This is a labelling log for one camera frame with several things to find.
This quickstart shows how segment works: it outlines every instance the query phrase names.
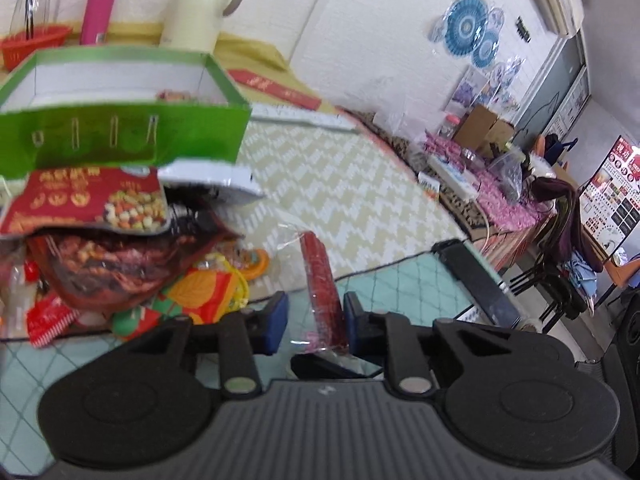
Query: clear plastic jar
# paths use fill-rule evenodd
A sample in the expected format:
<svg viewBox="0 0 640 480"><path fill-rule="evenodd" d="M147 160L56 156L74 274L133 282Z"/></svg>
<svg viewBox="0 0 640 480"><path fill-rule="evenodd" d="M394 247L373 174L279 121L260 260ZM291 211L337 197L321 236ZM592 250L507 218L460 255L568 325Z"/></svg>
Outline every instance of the clear plastic jar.
<svg viewBox="0 0 640 480"><path fill-rule="evenodd" d="M439 136L444 137L445 139L450 139L453 137L460 126L460 118L449 114L444 118L444 122L440 127Z"/></svg>

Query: gray ribbed plate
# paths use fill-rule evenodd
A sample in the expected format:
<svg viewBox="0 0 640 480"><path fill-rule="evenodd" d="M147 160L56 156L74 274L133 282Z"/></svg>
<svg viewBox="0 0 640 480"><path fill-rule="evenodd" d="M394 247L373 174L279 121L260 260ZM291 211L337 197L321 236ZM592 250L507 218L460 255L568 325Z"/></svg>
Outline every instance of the gray ribbed plate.
<svg viewBox="0 0 640 480"><path fill-rule="evenodd" d="M275 381L228 402L183 452L131 471L52 466L46 480L504 480L623 478L601 462L518 470L462 446L436 411L389 395L379 381Z"/></svg>

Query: white and beige patterned mat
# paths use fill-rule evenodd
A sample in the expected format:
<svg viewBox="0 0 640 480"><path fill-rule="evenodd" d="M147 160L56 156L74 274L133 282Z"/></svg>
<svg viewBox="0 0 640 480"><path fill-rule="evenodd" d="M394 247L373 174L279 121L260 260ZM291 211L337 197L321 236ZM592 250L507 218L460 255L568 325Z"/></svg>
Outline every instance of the white and beige patterned mat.
<svg viewBox="0 0 640 480"><path fill-rule="evenodd" d="M296 228L313 231L327 248L335 278L465 238L447 211L366 134L249 123L238 164L252 169L268 198L223 213L225 220L272 254ZM252 290L252 298L282 286L273 275L269 281L255 283L264 291Z"/></svg>

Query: red and white poster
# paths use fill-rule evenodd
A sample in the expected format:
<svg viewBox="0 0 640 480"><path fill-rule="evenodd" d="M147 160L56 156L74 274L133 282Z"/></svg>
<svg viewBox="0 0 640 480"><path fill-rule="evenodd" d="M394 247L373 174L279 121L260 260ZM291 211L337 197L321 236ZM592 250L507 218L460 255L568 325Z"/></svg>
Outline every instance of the red and white poster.
<svg viewBox="0 0 640 480"><path fill-rule="evenodd" d="M611 256L640 221L640 148L619 137L580 195L580 218Z"/></svg>

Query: cream thermos jug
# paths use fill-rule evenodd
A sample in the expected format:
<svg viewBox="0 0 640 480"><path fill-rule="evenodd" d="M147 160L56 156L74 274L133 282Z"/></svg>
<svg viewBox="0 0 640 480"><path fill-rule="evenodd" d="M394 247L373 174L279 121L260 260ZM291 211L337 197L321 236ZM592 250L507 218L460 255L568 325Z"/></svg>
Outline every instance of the cream thermos jug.
<svg viewBox="0 0 640 480"><path fill-rule="evenodd" d="M222 18L242 0L170 0L160 45L179 50L213 52Z"/></svg>

